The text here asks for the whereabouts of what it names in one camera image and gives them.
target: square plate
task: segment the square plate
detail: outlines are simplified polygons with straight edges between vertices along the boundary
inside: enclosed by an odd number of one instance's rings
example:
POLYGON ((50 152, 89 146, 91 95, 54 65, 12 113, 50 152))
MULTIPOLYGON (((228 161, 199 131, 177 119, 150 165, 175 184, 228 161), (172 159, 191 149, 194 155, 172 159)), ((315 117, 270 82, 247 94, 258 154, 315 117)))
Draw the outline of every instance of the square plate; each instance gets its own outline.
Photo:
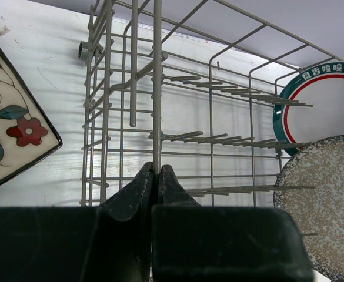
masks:
POLYGON ((62 139, 0 49, 0 185, 62 146, 62 139))

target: brown speckled plate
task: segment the brown speckled plate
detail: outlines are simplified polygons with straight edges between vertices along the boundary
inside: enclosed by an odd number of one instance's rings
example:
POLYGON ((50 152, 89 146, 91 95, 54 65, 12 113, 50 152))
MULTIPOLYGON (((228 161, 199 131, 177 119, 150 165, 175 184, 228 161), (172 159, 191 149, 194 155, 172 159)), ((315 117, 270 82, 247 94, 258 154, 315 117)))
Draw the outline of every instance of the brown speckled plate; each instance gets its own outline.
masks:
POLYGON ((274 192, 275 207, 290 213, 302 233, 314 268, 344 281, 344 135, 312 143, 282 169, 277 186, 315 189, 274 192))

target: dish rack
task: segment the dish rack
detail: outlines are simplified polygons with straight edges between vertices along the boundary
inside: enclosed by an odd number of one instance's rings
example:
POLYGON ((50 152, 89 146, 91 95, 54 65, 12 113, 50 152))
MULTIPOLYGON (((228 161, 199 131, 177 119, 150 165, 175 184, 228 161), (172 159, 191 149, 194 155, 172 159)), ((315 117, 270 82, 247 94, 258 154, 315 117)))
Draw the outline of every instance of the dish rack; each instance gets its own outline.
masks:
POLYGON ((303 72, 315 65, 319 65, 331 60, 342 61, 341 58, 321 49, 320 47, 288 32, 272 23, 266 22, 263 19, 252 15, 238 7, 224 1, 224 0, 210 0, 229 9, 233 14, 238 13, 245 16, 247 19, 259 24, 257 28, 234 42, 228 42, 224 39, 218 38, 215 35, 197 30, 186 25, 191 16, 193 16, 201 7, 203 7, 208 0, 201 1, 193 10, 187 12, 180 22, 175 22, 161 15, 162 3, 161 0, 153 0, 153 13, 145 10, 150 0, 145 0, 144 3, 138 7, 138 0, 132 0, 131 4, 116 0, 96 0, 95 5, 91 6, 90 18, 88 23, 88 43, 82 42, 79 47, 79 56, 85 55, 84 59, 87 65, 86 71, 86 97, 85 97, 85 122, 84 128, 84 146, 83 150, 83 172, 82 172, 82 206, 92 206, 97 203, 102 203, 106 200, 106 190, 109 187, 108 182, 118 182, 119 189, 123 188, 124 183, 130 181, 132 177, 124 176, 124 155, 127 153, 142 153, 152 154, 153 168, 155 174, 161 171, 162 156, 190 156, 190 157, 207 157, 209 159, 209 171, 207 176, 178 176, 178 179, 209 179, 211 185, 209 187, 189 189, 188 192, 194 197, 204 197, 211 195, 211 205, 215 204, 215 195, 229 195, 230 193, 252 193, 253 205, 257 205, 257 192, 273 191, 273 190, 287 190, 287 189, 304 189, 310 187, 275 187, 274 185, 257 185, 257 177, 275 177, 276 174, 259 175, 256 171, 256 160, 258 159, 276 159, 279 162, 279 170, 282 168, 282 159, 287 159, 283 156, 283 149, 286 147, 303 147, 306 143, 283 144, 283 142, 276 139, 256 139, 254 134, 254 106, 265 107, 272 111, 274 105, 288 105, 288 106, 312 106, 304 104, 303 102, 282 99, 278 96, 283 85, 280 85, 280 80, 284 78, 293 78, 292 75, 303 72), (112 32, 112 17, 115 13, 115 7, 122 6, 131 9, 132 19, 128 22, 123 34, 112 32), (142 38, 138 36, 138 15, 143 14, 153 17, 153 38, 142 38), (164 32, 162 36, 161 24, 162 22, 173 25, 174 27, 167 33, 164 32), (262 53, 255 52, 245 48, 241 43, 261 30, 268 28, 273 29, 277 33, 282 33, 285 36, 295 39, 300 42, 300 46, 290 50, 275 58, 270 58, 262 53), (209 39, 212 42, 222 44, 223 48, 219 52, 212 54, 208 61, 200 61, 194 58, 189 58, 173 52, 163 51, 162 47, 165 42, 170 40, 171 36, 175 34, 178 29, 184 29, 188 32, 197 34, 200 38, 209 39), (122 41, 122 49, 113 47, 115 41, 122 41), (149 44, 148 52, 139 52, 138 43, 147 42, 149 44), (303 67, 296 67, 283 62, 283 58, 300 51, 304 48, 313 48, 324 55, 324 59, 313 64, 303 67), (228 52, 230 49, 242 51, 247 54, 255 55, 265 60, 264 63, 254 67, 248 73, 241 73, 235 68, 222 68, 217 61, 213 63, 215 58, 228 52), (121 55, 122 62, 120 68, 115 68, 111 57, 114 55, 121 55), (179 68, 173 65, 168 65, 168 58, 175 58, 198 65, 204 68, 204 71, 197 72, 189 70, 188 68, 179 68), (138 59, 148 59, 149 62, 142 68, 138 67, 138 59), (273 81, 257 78, 254 74, 257 71, 265 69, 269 65, 280 65, 286 67, 290 72, 283 76, 276 78, 273 81), (166 75, 167 71, 176 71, 182 75, 166 75), (232 75, 233 77, 241 78, 246 83, 237 83, 227 79, 221 79, 213 75, 214 71, 220 71, 232 75), (120 83, 113 83, 111 77, 115 74, 121 76, 120 83), (138 82, 148 77, 152 81, 153 91, 140 90, 138 82), (273 90, 264 90, 256 85, 259 83, 272 87, 273 90), (162 131, 162 85, 171 86, 177 89, 188 90, 191 92, 204 93, 208 97, 209 103, 209 132, 207 136, 202 137, 203 131, 191 131, 188 133, 181 132, 179 134, 168 134, 162 131), (114 107, 111 103, 111 95, 120 93, 120 106, 114 107), (140 95, 150 95, 152 98, 152 110, 138 109, 137 97, 140 95), (229 136, 227 133, 214 134, 213 128, 213 99, 223 99, 227 103, 246 103, 248 104, 249 136, 229 136), (119 112, 119 126, 112 127, 109 113, 119 112), (125 126, 125 114, 129 112, 130 129, 125 126), (138 116, 142 114, 149 114, 152 118, 152 128, 138 129, 138 116), (152 149, 128 149, 125 147, 125 133, 139 133, 144 137, 137 138, 144 142, 151 142, 152 149), (110 135, 119 134, 119 148, 111 149, 110 135), (162 149, 162 144, 165 142, 176 142, 181 147, 180 152, 174 150, 168 152, 162 149), (197 146, 209 146, 209 151, 206 153, 186 152, 184 146, 196 144, 197 146), (246 154, 235 155, 233 153, 215 153, 218 146, 226 146, 232 148, 241 147, 246 154), (262 150, 271 150, 275 152, 274 155, 257 155, 255 148, 263 148, 262 150), (110 167, 108 167, 108 156, 116 155, 119 157, 118 175, 108 176, 112 174, 110 167), (251 174, 249 175, 215 175, 214 163, 216 158, 246 158, 251 160, 251 174), (231 187, 217 187, 215 186, 215 179, 218 178, 235 178, 248 177, 252 180, 252 185, 246 186, 231 186, 231 187))

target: red flower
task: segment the red flower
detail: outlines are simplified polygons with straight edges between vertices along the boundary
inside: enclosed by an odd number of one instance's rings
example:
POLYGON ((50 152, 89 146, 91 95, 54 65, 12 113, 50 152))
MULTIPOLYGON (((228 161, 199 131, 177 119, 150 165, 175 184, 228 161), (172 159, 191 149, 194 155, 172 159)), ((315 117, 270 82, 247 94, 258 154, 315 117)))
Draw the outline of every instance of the red flower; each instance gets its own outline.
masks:
POLYGON ((38 119, 26 120, 24 117, 18 119, 18 125, 7 129, 7 135, 17 138, 16 144, 24 147, 30 143, 35 146, 41 144, 41 137, 48 134, 48 131, 41 126, 38 119))

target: speckled plate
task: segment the speckled plate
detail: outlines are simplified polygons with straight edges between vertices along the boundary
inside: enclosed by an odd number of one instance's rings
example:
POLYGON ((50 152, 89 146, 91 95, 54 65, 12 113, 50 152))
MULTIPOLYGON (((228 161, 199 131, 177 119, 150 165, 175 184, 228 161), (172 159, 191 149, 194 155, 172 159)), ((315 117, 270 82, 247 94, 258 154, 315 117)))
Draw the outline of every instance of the speckled plate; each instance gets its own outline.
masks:
POLYGON ((61 137, 0 49, 0 185, 61 146, 61 137))
MULTIPOLYGON (((273 129, 278 140, 310 143, 344 134, 344 62, 326 63, 292 79, 280 97, 313 105, 276 105, 273 129)), ((300 148, 285 149, 293 156, 300 148)))
POLYGON ((274 205, 289 212, 302 233, 318 233, 304 237, 314 268, 332 281, 344 281, 344 135, 295 154, 276 185, 315 186, 274 192, 274 205))

